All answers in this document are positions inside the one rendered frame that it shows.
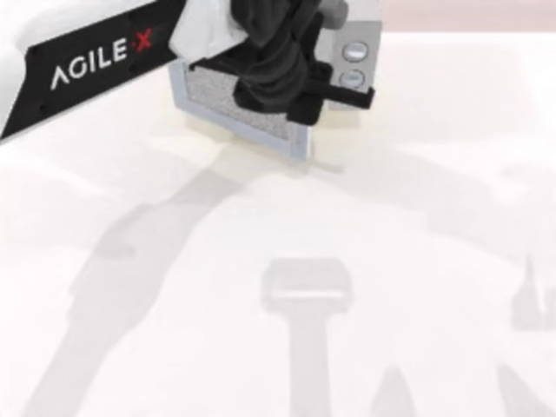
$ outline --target robotic arm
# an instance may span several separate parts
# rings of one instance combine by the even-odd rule
[[[369,109],[373,89],[333,85],[316,58],[345,0],[121,0],[34,19],[0,50],[0,141],[165,64],[235,78],[235,106],[318,123],[325,100]]]

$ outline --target white table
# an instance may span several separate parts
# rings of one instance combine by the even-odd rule
[[[165,70],[2,146],[0,415],[289,415],[284,258],[353,286],[311,417],[555,415],[525,286],[529,258],[556,288],[555,50],[388,34],[374,110],[327,115],[302,166],[175,110]]]

